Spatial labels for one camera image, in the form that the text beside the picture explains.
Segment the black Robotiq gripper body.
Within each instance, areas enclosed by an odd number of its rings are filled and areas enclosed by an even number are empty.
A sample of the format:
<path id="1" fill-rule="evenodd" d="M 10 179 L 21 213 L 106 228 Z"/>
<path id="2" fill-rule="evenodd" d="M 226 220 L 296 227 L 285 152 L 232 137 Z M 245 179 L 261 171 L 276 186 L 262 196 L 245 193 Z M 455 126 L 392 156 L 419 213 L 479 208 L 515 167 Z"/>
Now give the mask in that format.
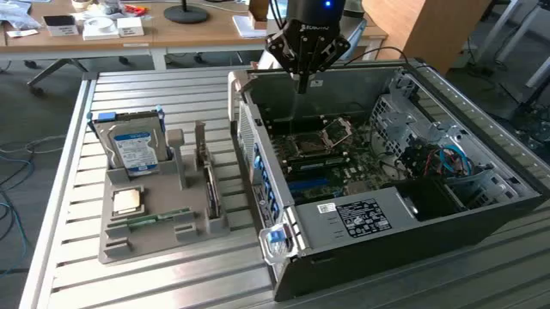
<path id="1" fill-rule="evenodd" d="M 344 1 L 288 1 L 284 36 L 290 48 L 300 53 L 300 62 L 308 62 L 317 37 L 341 35 L 338 22 Z"/>

